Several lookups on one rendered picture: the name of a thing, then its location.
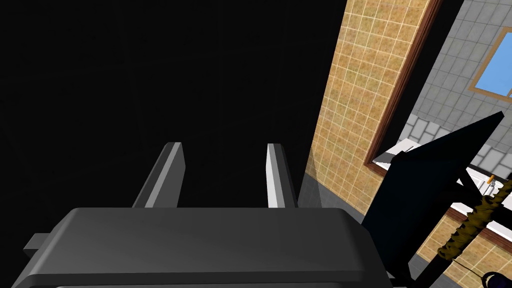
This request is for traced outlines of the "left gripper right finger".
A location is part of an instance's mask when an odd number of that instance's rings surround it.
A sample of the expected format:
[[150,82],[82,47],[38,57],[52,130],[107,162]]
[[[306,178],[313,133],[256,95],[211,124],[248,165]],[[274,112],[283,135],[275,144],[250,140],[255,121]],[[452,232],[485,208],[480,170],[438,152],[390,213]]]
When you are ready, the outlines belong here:
[[269,208],[298,207],[285,150],[280,143],[267,145],[266,183]]

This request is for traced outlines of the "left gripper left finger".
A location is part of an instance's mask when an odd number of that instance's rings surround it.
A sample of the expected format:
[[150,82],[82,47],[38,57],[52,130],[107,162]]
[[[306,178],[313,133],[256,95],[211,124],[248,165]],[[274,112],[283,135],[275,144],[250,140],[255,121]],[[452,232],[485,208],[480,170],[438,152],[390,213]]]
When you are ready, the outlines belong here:
[[140,190],[134,208],[176,208],[186,170],[183,145],[168,142]]

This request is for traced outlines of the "black door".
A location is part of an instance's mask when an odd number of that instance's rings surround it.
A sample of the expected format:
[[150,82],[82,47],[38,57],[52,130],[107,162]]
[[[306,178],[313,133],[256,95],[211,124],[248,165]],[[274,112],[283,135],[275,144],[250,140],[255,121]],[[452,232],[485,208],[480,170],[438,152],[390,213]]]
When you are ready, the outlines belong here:
[[0,261],[78,207],[131,206],[181,142],[182,207],[301,191],[347,0],[0,0]]

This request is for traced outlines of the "white counter with sink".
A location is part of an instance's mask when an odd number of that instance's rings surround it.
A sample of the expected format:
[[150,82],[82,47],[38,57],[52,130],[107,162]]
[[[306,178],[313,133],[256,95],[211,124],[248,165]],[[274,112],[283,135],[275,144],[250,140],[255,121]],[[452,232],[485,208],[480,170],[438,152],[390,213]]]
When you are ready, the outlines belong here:
[[[395,157],[399,152],[408,152],[420,146],[420,144],[415,143],[414,141],[408,138],[405,138],[399,141],[392,148],[388,149],[386,152],[382,153],[380,156],[375,158],[372,162],[377,164],[381,168],[388,170],[390,168],[392,158]],[[498,180],[498,178],[495,176],[495,186],[493,188],[490,188],[490,184],[487,183],[487,181],[489,180],[488,176],[485,176],[481,172],[477,172],[474,168],[468,167],[466,170],[469,173],[472,180],[475,182],[476,186],[479,188],[479,192],[481,192],[482,194],[485,192],[486,188],[488,188],[487,192],[494,195],[498,192],[498,189],[503,186],[503,181]],[[461,202],[454,202],[450,206],[450,209],[455,211],[455,215],[457,217],[463,218],[466,217],[467,213],[473,211],[472,207],[469,207]],[[498,222],[493,220],[486,226],[486,228],[512,243],[512,230],[505,227],[504,225],[499,224]]]

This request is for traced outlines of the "black flat panel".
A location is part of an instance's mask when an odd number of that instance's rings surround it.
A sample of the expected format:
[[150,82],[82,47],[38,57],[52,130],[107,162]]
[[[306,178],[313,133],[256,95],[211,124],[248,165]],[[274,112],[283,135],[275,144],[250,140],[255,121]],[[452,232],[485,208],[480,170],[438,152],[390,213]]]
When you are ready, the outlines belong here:
[[[412,279],[409,261],[453,203],[482,204],[467,167],[503,120],[503,112],[399,152],[362,221],[393,287],[429,288],[451,261],[438,254]],[[493,220],[512,229],[512,211],[499,208]]]

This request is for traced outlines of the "brown twisted plant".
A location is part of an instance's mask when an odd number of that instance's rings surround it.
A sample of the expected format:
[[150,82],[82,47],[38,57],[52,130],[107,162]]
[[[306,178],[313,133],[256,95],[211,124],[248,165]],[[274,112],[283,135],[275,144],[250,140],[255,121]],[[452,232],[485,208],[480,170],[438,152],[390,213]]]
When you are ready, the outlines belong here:
[[503,202],[512,193],[512,179],[503,184],[494,196],[484,195],[481,205],[475,206],[467,214],[467,219],[451,234],[445,245],[437,249],[437,254],[447,261],[452,261],[476,238],[476,236],[492,222],[498,209],[503,208]]

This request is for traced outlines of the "blue window with wooden frame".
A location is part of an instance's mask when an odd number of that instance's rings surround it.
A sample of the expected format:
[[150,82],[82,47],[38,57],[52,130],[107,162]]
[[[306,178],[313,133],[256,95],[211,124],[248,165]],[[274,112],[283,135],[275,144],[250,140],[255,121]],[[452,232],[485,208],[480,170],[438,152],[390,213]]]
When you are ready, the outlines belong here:
[[468,90],[512,103],[512,27],[501,29]]

